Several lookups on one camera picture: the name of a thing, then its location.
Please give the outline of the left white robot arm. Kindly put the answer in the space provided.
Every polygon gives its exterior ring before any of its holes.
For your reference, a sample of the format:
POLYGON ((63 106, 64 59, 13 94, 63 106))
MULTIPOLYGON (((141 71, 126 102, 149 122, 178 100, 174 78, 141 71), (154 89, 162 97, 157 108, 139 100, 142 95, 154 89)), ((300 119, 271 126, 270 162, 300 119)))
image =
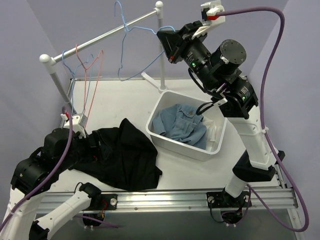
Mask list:
POLYGON ((77 191, 47 215, 37 210, 60 174, 80 162, 96 160, 94 145, 68 128, 56 128, 44 138, 43 146, 16 166, 10 185, 10 199, 2 225, 2 240, 50 240, 68 221, 83 210, 110 207, 109 198, 92 183, 77 191))

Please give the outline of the black garment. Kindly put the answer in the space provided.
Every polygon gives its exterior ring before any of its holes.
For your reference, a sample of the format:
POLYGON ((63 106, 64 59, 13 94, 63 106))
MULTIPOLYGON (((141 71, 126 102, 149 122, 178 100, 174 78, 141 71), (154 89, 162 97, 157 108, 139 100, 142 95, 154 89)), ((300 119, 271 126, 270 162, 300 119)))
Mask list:
POLYGON ((158 151, 142 131, 127 118, 118 127, 97 130, 110 146, 108 159, 105 162, 83 159, 71 169, 128 192, 157 188, 163 174, 156 165, 158 151))

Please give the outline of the blue denim skirt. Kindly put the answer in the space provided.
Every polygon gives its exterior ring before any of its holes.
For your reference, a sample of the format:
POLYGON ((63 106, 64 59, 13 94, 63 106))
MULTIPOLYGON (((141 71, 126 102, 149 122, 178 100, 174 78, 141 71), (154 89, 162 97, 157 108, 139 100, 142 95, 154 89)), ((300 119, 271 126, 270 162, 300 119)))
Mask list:
POLYGON ((206 149, 206 127, 197 108, 188 104, 175 104, 159 111, 153 118, 154 132, 171 140, 202 150, 206 149))

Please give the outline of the white skirt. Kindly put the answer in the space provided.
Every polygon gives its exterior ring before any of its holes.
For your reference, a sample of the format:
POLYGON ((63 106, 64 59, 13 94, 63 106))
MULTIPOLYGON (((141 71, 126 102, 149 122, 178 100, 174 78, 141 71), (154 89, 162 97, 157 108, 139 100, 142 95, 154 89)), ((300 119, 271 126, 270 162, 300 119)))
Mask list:
POLYGON ((202 123, 206 127, 205 141, 206 141, 206 150, 208 152, 216 151, 220 143, 220 132, 217 123, 209 119, 208 117, 203 117, 202 123))

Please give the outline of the light blue wire hanger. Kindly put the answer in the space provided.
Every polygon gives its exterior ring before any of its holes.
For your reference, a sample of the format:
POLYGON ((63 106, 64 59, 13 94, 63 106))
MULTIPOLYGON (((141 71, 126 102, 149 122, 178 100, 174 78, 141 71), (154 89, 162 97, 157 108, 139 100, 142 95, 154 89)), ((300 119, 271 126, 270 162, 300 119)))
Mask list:
POLYGON ((65 62, 65 52, 66 50, 62 51, 62 65, 69 71, 71 74, 71 79, 74 80, 74 82, 71 84, 71 103, 74 103, 74 88, 75 88, 75 81, 76 81, 76 73, 78 68, 82 67, 84 69, 84 77, 85 77, 85 83, 84 83, 84 96, 83 96, 83 108, 82 113, 84 114, 86 112, 86 105, 89 98, 89 91, 91 87, 91 80, 92 80, 92 73, 93 70, 91 69, 92 64, 95 62, 95 56, 91 53, 86 61, 78 65, 74 70, 72 70, 65 62))

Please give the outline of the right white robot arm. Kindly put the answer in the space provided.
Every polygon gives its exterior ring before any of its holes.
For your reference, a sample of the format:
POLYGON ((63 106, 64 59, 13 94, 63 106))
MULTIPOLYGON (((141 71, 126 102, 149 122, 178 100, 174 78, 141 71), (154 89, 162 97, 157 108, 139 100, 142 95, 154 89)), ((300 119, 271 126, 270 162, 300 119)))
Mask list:
POLYGON ((159 30, 157 37, 171 64, 184 61, 193 82, 208 94, 202 114, 219 102, 222 115, 236 129, 245 151, 232 169, 232 177, 222 191, 223 203, 234 206, 245 186, 251 182, 269 182, 280 156, 266 138, 267 128, 259 119, 262 102, 253 86, 241 76, 240 65, 247 58, 245 48, 236 40, 224 40, 214 52, 203 44, 206 34, 194 36, 201 22, 184 25, 180 30, 159 30))

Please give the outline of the pink wire hanger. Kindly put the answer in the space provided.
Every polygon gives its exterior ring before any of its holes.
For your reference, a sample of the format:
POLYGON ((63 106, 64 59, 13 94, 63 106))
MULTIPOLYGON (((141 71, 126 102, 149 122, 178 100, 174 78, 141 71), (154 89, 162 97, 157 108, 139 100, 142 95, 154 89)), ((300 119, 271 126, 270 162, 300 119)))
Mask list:
POLYGON ((75 54, 76 54, 77 59, 80 62, 80 66, 84 70, 84 95, 83 95, 82 113, 83 114, 87 113, 87 119, 89 120, 91 112, 92 112, 93 104, 94 104, 94 101, 95 101, 98 84, 99 84, 99 81, 100 81, 100 78, 101 78, 101 71, 102 71, 102 66, 103 66, 103 63, 104 63, 105 53, 101 49, 99 51, 98 55, 96 57, 93 57, 93 60, 92 60, 91 64, 86 66, 86 64, 80 58, 79 52, 80 52, 79 45, 76 44, 75 45, 75 54), (95 80, 95 85, 94 85, 94 89, 93 89, 93 92, 92 92, 91 101, 89 103, 89 107, 88 107, 88 110, 87 110, 87 103, 88 103, 88 99, 89 99, 89 94, 91 92, 91 82, 93 80, 93 78, 92 78, 93 67, 95 66, 97 61, 100 61, 99 68, 98 68, 98 74, 97 74, 97 77, 96 77, 96 80, 95 80))

